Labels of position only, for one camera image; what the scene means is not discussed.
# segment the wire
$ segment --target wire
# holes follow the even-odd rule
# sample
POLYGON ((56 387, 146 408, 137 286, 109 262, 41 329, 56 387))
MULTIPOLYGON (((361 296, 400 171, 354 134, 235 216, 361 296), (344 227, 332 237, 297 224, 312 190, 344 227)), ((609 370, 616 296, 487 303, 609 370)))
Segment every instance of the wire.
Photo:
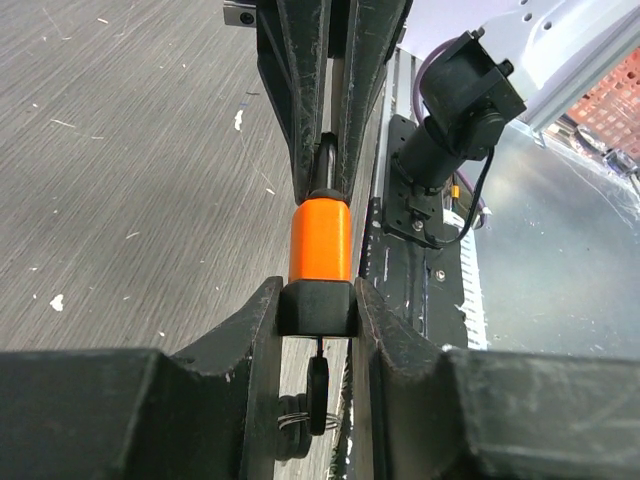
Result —
MULTIPOLYGON (((421 123, 424 120, 424 111, 422 109, 422 98, 420 94, 420 82, 422 81, 422 77, 424 77, 424 74, 426 73, 429 66, 433 63, 433 61, 437 57, 439 57, 447 48, 453 45, 455 41, 456 39, 452 38, 438 45, 436 49, 427 56, 424 62, 422 62, 422 65, 420 65, 420 68, 416 73, 416 78, 413 81, 411 104, 413 107, 413 113, 416 116, 416 119, 418 119, 418 123, 421 123)), ((461 170, 456 171, 456 174, 460 178, 460 181, 467 188, 467 190, 471 191, 473 189, 473 186, 471 185, 471 182, 466 177, 466 175, 464 175, 461 170)), ((486 204, 484 203, 484 200, 482 198, 480 198, 480 200, 478 201, 477 206, 480 206, 480 225, 478 228, 482 228, 487 224, 488 221, 487 215, 484 213, 486 204)))
POLYGON ((458 236, 453 240, 439 240, 435 237, 429 236, 425 230, 424 239, 429 247, 440 250, 442 248, 455 245, 456 243, 459 243, 467 235, 467 233, 469 233, 469 230, 471 230, 471 226, 473 225, 473 217, 475 215, 476 208, 478 207, 478 202, 480 201, 480 195, 482 194, 482 187, 484 186, 484 182, 487 179, 487 174, 489 173, 489 169, 491 168, 491 163, 493 162, 494 155, 495 149, 491 147, 489 149, 487 159, 484 162, 482 172, 480 173, 478 181, 476 182, 476 188, 473 191, 471 208, 469 208, 469 213, 467 213, 467 219, 465 220, 464 226, 462 227, 462 230, 460 230, 458 236))

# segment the orange object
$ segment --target orange object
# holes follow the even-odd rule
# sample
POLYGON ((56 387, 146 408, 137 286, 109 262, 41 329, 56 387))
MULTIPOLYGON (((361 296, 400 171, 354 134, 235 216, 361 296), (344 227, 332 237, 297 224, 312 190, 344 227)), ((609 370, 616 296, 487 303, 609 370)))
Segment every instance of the orange object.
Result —
POLYGON ((293 215, 289 282, 349 281, 351 277, 351 218, 340 200, 313 198, 293 215))

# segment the purple cable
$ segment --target purple cable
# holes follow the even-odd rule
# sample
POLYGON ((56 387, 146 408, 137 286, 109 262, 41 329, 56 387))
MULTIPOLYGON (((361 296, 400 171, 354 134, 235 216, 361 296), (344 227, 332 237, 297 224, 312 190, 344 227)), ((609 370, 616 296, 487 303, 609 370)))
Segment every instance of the purple cable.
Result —
MULTIPOLYGON (((436 49, 427 56, 424 62, 422 62, 422 65, 420 65, 420 68, 418 69, 418 73, 416 73, 416 78, 413 81, 413 94, 411 96, 411 101, 413 106, 413 113, 415 114, 416 118, 420 122, 424 120, 424 115, 425 115, 424 111, 422 110, 422 96, 420 94, 420 81, 422 80, 424 73, 427 71, 427 68, 429 68, 429 66, 433 63, 433 61, 442 52, 444 52, 447 48, 453 45, 455 41, 456 39, 452 38, 451 40, 447 40, 446 42, 443 42, 438 47, 436 47, 436 49)), ((469 181, 467 176, 463 174, 460 170, 456 171, 456 173, 460 181, 464 184, 465 188, 467 188, 469 192, 473 193, 474 187, 473 185, 471 185, 471 182, 469 181)), ((484 227, 488 221, 487 215, 483 213, 486 206, 487 205, 484 203, 484 200, 480 198, 480 201, 478 202, 478 208, 480 209, 480 228, 484 227)))

